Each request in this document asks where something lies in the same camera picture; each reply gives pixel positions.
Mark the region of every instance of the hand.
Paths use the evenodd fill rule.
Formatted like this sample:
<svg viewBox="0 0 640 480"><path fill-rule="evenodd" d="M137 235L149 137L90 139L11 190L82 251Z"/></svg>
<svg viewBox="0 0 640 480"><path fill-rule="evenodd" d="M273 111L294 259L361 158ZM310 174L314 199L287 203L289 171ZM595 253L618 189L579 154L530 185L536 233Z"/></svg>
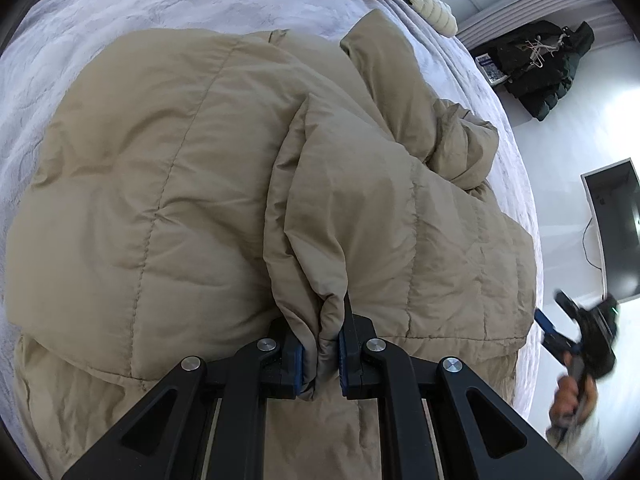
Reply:
<svg viewBox="0 0 640 480"><path fill-rule="evenodd" d="M564 354L564 364L571 364L572 356L569 352ZM588 416L596 407L598 402L598 390L596 389L596 383L591 376L587 376L587 380L584 383L584 394L586 396L586 402L584 409L578 419L578 424L582 424L587 420ZM574 378L564 376L558 379L558 389L556 390L556 397L554 403L549 410L549 418L551 423L555 424L561 416L571 415L578 407L578 383Z"/></svg>

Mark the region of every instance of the metal pivot bolt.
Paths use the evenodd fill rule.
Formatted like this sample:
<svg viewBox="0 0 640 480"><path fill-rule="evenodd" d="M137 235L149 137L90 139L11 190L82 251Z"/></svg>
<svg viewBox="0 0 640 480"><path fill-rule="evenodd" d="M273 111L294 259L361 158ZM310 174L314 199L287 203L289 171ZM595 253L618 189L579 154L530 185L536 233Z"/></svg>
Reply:
<svg viewBox="0 0 640 480"><path fill-rule="evenodd" d="M452 374L455 374L456 372L459 372L460 370L462 370L462 361L455 357L447 357L442 362L442 366L447 372L451 372Z"/></svg>
<svg viewBox="0 0 640 480"><path fill-rule="evenodd" d="M193 372L200 368L200 358L195 355L185 357L180 363L183 370L187 370L188 372Z"/></svg>
<svg viewBox="0 0 640 480"><path fill-rule="evenodd" d="M264 339L260 339L260 341L258 341L258 349L262 350L263 352L270 352L274 348L276 348L276 342L273 339L265 337Z"/></svg>
<svg viewBox="0 0 640 480"><path fill-rule="evenodd" d="M367 348L372 352L382 352L386 348L386 342L384 339L375 337L367 341Z"/></svg>

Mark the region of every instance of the cable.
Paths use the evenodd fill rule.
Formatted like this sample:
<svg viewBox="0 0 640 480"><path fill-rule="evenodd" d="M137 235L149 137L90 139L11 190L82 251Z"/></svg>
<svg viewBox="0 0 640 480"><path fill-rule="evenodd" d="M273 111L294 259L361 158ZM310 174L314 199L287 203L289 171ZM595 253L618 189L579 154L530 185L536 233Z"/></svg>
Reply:
<svg viewBox="0 0 640 480"><path fill-rule="evenodd" d="M589 260L589 257L587 256L587 247L584 246L584 235L587 234L587 229L589 228L589 226L591 225L591 221L593 220L593 217L589 218L589 223L587 224L587 227L584 228L584 232L582 233L582 250L584 251L584 257L587 259L587 263L591 266L591 267L595 267L596 269L598 269L600 272L602 272L602 269L600 267L598 267L597 265L594 265L591 263L591 261Z"/></svg>

